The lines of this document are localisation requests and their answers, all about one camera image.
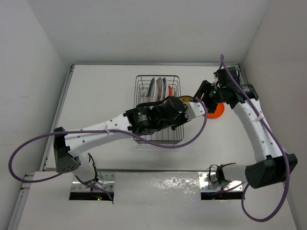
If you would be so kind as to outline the yellow patterned plate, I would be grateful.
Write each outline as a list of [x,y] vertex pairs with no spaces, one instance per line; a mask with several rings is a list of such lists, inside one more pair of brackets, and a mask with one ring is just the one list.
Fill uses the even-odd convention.
[[184,104],[187,104],[189,102],[193,102],[194,99],[192,96],[189,96],[189,95],[183,95],[183,96],[180,96],[178,97],[179,100],[181,100]]

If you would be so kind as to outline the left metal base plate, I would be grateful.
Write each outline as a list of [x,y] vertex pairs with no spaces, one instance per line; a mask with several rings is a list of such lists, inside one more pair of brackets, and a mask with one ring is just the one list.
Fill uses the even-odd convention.
[[[98,182],[90,182],[92,186],[99,187],[109,193],[114,192],[115,188],[115,173],[109,171],[98,171]],[[71,184],[71,192],[76,193],[89,193],[90,191],[93,192],[102,192],[99,189],[92,189],[88,186],[81,184],[78,179],[74,176]]]

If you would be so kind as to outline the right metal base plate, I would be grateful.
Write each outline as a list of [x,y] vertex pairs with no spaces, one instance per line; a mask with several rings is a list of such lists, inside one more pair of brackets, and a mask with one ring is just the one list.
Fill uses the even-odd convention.
[[243,182],[229,181],[222,184],[213,183],[216,179],[215,172],[209,171],[199,172],[199,187],[201,192],[216,193],[216,192],[242,192]]

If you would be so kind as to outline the dark rimmed white plate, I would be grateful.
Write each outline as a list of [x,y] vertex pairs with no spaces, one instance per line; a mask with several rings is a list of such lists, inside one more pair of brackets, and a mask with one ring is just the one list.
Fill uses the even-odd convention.
[[168,88],[168,82],[167,82],[166,77],[162,78],[162,84],[163,84],[163,90],[161,94],[161,99],[163,100],[169,96],[169,88]]

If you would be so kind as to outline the orange plate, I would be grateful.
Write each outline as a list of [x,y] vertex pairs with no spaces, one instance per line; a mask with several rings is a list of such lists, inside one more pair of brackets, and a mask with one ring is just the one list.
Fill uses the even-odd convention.
[[173,96],[173,90],[171,86],[168,86],[168,96]]
[[225,105],[223,103],[219,103],[216,107],[214,113],[208,113],[207,117],[210,119],[217,119],[223,115],[225,111]]

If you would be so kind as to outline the white floral plate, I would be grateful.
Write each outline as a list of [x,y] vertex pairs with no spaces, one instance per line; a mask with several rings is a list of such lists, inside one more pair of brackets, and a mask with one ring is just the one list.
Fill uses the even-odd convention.
[[161,77],[156,79],[156,89],[157,89],[157,91],[156,91],[157,93],[156,93],[155,102],[161,100],[161,94],[162,94],[162,90],[163,90],[163,84],[162,84],[162,78]]

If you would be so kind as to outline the metal base plate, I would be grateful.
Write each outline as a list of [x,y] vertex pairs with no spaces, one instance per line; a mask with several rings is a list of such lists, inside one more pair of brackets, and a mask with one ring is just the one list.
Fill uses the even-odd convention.
[[[98,182],[90,182],[92,186],[99,187],[109,193],[114,192],[115,188],[115,173],[109,171],[98,171]],[[74,176],[71,184],[71,192],[76,193],[89,193],[90,191],[93,192],[102,192],[99,189],[92,189],[88,186],[81,184],[78,179]]]
[[216,179],[215,172],[209,171],[199,172],[199,187],[201,192],[216,193],[216,192],[242,192],[243,182],[229,181],[222,184],[213,183]]

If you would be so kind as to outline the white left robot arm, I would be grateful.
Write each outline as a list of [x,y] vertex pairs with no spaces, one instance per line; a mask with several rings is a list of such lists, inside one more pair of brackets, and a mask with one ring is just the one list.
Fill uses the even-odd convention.
[[207,109],[198,99],[184,103],[175,96],[158,102],[141,103],[135,108],[105,122],[78,130],[54,130],[54,155],[56,171],[60,174],[73,173],[83,182],[97,182],[98,173],[90,157],[84,157],[90,149],[126,138],[145,141],[163,129],[177,127],[200,116]]

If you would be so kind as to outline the teal rimmed plate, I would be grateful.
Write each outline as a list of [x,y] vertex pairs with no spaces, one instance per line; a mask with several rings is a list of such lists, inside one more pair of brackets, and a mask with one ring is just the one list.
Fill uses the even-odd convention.
[[147,98],[148,98],[148,102],[154,102],[156,100],[156,80],[155,77],[153,77],[151,79],[149,88],[148,88],[148,92],[147,92]]

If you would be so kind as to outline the orange plate in rack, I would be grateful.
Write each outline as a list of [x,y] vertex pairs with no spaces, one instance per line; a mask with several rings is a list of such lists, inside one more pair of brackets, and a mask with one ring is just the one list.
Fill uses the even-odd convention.
[[171,86],[168,86],[168,96],[173,96],[173,90]]

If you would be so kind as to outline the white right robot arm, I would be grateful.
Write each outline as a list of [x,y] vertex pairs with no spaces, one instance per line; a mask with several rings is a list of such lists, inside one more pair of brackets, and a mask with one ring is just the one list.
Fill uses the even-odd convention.
[[223,183],[240,180],[256,189],[286,180],[286,163],[290,171],[296,167],[295,154],[283,157],[276,141],[270,135],[270,127],[261,111],[259,96],[252,84],[241,84],[235,67],[219,69],[214,73],[217,86],[204,80],[195,97],[202,100],[209,113],[214,113],[219,103],[230,105],[239,117],[255,154],[255,164],[229,163],[217,168],[217,181]]

